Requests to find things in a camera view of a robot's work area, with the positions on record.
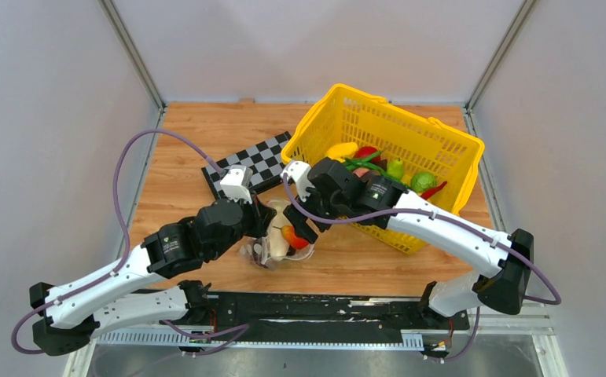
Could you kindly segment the purple grape bunch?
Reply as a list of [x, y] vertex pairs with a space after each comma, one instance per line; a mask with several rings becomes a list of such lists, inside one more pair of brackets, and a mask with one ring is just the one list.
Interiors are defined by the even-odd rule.
[[253, 265], [266, 268], [268, 257], [264, 254], [263, 246], [259, 242], [247, 242], [240, 248], [239, 252]]

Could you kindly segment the clear polka dot zip bag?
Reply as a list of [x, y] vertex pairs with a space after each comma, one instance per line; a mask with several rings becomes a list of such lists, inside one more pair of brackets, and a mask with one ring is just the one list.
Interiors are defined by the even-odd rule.
[[290, 204], [283, 199], [273, 199], [267, 206], [275, 209], [276, 216], [270, 223], [268, 234], [263, 238], [249, 238], [240, 247], [238, 253], [246, 261], [254, 266], [268, 270], [275, 270], [282, 262], [300, 262], [310, 258], [314, 252], [314, 246], [305, 246], [295, 249], [281, 234], [285, 225], [291, 225], [284, 216], [284, 209]]

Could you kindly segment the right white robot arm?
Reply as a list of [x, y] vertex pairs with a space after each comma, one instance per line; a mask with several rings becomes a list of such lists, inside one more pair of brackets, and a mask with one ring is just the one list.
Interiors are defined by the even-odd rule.
[[296, 195], [285, 209], [295, 234], [310, 244], [335, 224], [358, 223], [412, 236], [472, 267], [470, 273], [425, 288], [418, 316], [437, 328], [462, 310], [486, 306], [520, 313], [531, 275], [533, 236], [522, 229], [499, 232], [466, 221], [429, 203], [400, 181], [359, 178], [342, 163], [324, 158], [313, 166], [293, 160], [281, 173]]

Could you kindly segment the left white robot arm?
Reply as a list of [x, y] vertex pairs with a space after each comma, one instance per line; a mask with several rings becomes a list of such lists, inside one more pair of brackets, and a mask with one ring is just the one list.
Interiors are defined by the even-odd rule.
[[150, 321], [202, 324], [211, 312], [208, 286], [184, 280], [148, 294], [139, 289], [200, 269], [245, 237], [264, 237], [277, 212], [251, 200], [216, 200], [197, 215], [164, 225], [125, 259], [71, 283], [38, 283], [29, 295], [40, 320], [31, 326], [34, 344], [49, 356], [83, 348], [119, 328]]

